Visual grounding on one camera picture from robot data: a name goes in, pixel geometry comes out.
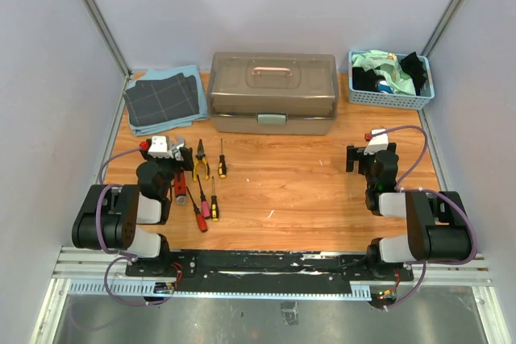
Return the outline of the yellow handled pliers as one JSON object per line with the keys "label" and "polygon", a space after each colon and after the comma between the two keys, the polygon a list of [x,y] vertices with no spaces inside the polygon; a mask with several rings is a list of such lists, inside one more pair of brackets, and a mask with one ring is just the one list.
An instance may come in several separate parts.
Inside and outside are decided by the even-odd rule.
{"label": "yellow handled pliers", "polygon": [[197,152],[194,156],[194,165],[193,165],[193,172],[192,172],[192,177],[193,177],[194,182],[199,181],[199,177],[198,177],[199,166],[204,167],[204,169],[205,169],[204,179],[209,180],[210,179],[210,165],[206,158],[205,149],[204,149],[203,142],[201,139],[198,140]]}

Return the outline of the red handled adjustable wrench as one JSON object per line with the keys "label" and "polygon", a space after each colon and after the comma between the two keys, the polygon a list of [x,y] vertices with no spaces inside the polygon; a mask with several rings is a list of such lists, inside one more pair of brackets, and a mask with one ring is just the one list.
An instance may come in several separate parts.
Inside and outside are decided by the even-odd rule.
{"label": "red handled adjustable wrench", "polygon": [[[170,144],[169,150],[172,153],[173,158],[177,162],[181,162],[183,160],[180,148],[184,147],[186,141],[181,136],[177,136],[175,140],[173,140]],[[185,173],[184,170],[180,168],[177,164],[174,170],[174,197],[176,203],[178,205],[185,205],[187,202],[186,198],[186,186],[185,186]]]}

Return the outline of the grey plastic tool box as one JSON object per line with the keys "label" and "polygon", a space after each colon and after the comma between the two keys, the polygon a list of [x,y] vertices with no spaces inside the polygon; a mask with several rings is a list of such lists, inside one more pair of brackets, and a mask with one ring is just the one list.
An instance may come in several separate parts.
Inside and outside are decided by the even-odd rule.
{"label": "grey plastic tool box", "polygon": [[333,55],[216,52],[207,92],[219,132],[325,135],[337,116]]}

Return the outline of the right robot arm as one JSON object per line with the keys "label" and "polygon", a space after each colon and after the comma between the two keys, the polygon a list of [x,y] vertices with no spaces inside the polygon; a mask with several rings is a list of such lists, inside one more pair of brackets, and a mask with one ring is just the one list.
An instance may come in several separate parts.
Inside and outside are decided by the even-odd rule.
{"label": "right robot arm", "polygon": [[347,146],[346,171],[358,167],[358,173],[365,177],[366,208],[378,217],[406,221],[403,235],[370,242],[366,272],[382,280],[405,263],[464,263],[474,258],[476,242],[460,195],[396,189],[398,161],[395,143],[376,151]]}

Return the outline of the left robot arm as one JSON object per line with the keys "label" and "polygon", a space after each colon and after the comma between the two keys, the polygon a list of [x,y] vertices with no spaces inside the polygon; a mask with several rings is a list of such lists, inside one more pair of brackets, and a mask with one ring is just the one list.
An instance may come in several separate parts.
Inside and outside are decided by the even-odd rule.
{"label": "left robot arm", "polygon": [[137,183],[91,185],[72,226],[72,243],[79,249],[125,259],[128,276],[181,277],[183,259],[170,251],[167,238],[141,226],[168,221],[176,177],[193,169],[193,149],[177,147],[159,157],[149,143],[142,142],[111,156],[99,173],[111,161],[136,152],[144,158],[136,171]]}

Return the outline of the short yellow black screwdriver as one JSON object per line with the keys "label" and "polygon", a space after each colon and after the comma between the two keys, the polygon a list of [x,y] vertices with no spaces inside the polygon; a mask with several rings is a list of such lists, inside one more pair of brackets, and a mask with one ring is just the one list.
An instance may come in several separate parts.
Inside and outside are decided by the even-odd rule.
{"label": "short yellow black screwdriver", "polygon": [[218,175],[221,179],[227,177],[226,157],[223,151],[223,139],[220,139],[220,155],[218,159]]}

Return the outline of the dark grey checked cloth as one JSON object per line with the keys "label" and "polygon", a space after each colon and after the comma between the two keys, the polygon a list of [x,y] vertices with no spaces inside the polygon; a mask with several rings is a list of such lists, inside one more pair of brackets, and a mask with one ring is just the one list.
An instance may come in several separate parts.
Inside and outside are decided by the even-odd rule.
{"label": "dark grey checked cloth", "polygon": [[183,73],[162,80],[137,81],[124,98],[133,126],[162,124],[200,113],[196,79]]}

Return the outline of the blue plastic basket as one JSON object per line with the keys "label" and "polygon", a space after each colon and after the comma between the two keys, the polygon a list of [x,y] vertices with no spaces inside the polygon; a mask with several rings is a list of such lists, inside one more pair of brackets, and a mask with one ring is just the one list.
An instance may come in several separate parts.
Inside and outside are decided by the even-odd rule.
{"label": "blue plastic basket", "polygon": [[429,61],[382,50],[350,51],[350,103],[421,110],[435,97]]}

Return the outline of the black cloth in basket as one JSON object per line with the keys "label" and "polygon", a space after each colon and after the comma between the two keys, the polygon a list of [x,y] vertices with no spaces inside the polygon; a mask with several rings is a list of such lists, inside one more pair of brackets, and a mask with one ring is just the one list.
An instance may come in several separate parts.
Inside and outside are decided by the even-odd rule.
{"label": "black cloth in basket", "polygon": [[[424,68],[424,63],[418,58],[416,52],[412,52],[408,56],[405,56],[403,58],[401,58],[398,55],[396,55],[396,56],[402,67],[402,70],[404,72],[408,73],[413,79],[414,87],[416,90],[416,94],[414,96],[419,96],[421,94],[422,87],[427,82],[427,71]],[[353,89],[355,89],[356,75],[353,70],[352,70],[352,80],[353,80],[353,85],[354,85]],[[393,93],[389,92],[389,89],[386,87],[385,81],[380,81],[378,83],[377,91],[367,91],[367,92],[393,94]]]}

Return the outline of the green cloth in basket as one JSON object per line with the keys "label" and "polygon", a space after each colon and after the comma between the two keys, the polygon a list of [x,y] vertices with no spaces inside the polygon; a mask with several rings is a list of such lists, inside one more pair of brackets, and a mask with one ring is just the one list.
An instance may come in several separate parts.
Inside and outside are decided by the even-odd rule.
{"label": "green cloth in basket", "polygon": [[369,50],[352,54],[352,70],[355,72],[355,89],[377,91],[380,81],[393,94],[416,94],[412,77],[402,70],[395,54],[381,50]]}

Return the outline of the light blue folded cloth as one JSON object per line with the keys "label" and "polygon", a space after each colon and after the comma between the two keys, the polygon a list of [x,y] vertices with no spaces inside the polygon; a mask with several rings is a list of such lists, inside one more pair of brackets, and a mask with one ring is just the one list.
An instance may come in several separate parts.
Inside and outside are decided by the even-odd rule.
{"label": "light blue folded cloth", "polygon": [[128,124],[135,136],[155,135],[209,118],[199,68],[151,69],[124,92]]}

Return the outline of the pink handled screwdriver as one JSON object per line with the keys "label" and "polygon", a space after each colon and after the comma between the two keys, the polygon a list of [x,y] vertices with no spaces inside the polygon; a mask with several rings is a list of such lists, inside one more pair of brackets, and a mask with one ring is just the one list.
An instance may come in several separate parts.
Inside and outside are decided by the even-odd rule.
{"label": "pink handled screwdriver", "polygon": [[200,190],[200,199],[201,199],[201,211],[202,211],[202,215],[205,219],[211,219],[211,213],[210,213],[210,206],[208,204],[208,201],[206,199],[206,195],[202,189],[202,185],[201,185],[201,179],[199,177],[199,175],[196,175],[197,177],[197,180],[198,180],[198,186],[199,186],[199,190]]}

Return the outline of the red handled screwdriver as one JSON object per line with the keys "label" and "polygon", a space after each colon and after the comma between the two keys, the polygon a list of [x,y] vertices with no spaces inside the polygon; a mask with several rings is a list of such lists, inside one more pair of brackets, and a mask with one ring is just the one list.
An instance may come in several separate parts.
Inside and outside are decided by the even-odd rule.
{"label": "red handled screwdriver", "polygon": [[189,198],[190,198],[190,200],[192,202],[193,211],[194,211],[194,214],[195,214],[195,218],[196,218],[196,222],[197,222],[198,228],[199,228],[199,230],[202,233],[205,233],[205,232],[208,231],[208,227],[207,227],[205,218],[202,215],[201,210],[196,205],[196,203],[195,203],[195,201],[194,201],[194,199],[193,199],[193,197],[191,195],[191,192],[190,192],[189,188],[186,188],[186,192],[189,194]]}

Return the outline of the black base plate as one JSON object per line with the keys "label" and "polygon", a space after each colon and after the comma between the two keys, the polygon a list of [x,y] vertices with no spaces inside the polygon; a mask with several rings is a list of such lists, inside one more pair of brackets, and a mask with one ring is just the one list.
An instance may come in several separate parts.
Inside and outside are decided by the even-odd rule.
{"label": "black base plate", "polygon": [[[382,279],[366,269],[365,253],[334,251],[177,250],[183,259],[180,292],[243,296],[344,296],[353,281],[403,284],[414,279],[402,267]],[[129,276],[164,281],[172,276]]]}

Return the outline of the aluminium frame rail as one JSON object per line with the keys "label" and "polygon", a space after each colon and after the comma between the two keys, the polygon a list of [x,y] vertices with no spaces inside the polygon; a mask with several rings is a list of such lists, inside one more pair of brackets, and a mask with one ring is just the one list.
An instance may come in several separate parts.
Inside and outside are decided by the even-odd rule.
{"label": "aluminium frame rail", "polygon": [[65,247],[31,341],[56,336],[68,296],[365,301],[383,310],[406,290],[462,290],[473,295],[485,338],[508,343],[510,334],[483,257],[462,266],[382,263],[369,253],[334,251],[163,251],[152,259],[126,258]]}

